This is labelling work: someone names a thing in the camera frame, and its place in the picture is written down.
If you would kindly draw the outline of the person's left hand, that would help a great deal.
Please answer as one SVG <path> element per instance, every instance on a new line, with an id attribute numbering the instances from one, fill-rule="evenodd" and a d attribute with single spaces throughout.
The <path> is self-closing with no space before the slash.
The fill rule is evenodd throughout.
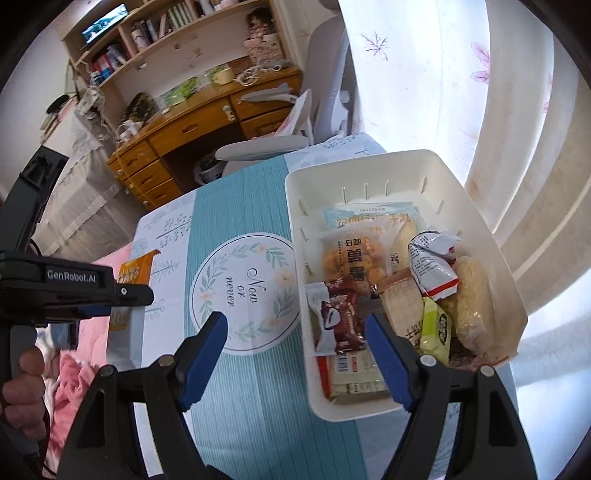
<path id="1" fill-rule="evenodd" d="M 21 375 L 2 387 L 5 406 L 1 408 L 1 414 L 8 425 L 29 439 L 40 441 L 46 435 L 45 383 L 42 378 L 45 364 L 40 350 L 33 346 L 24 351 L 19 366 Z"/>

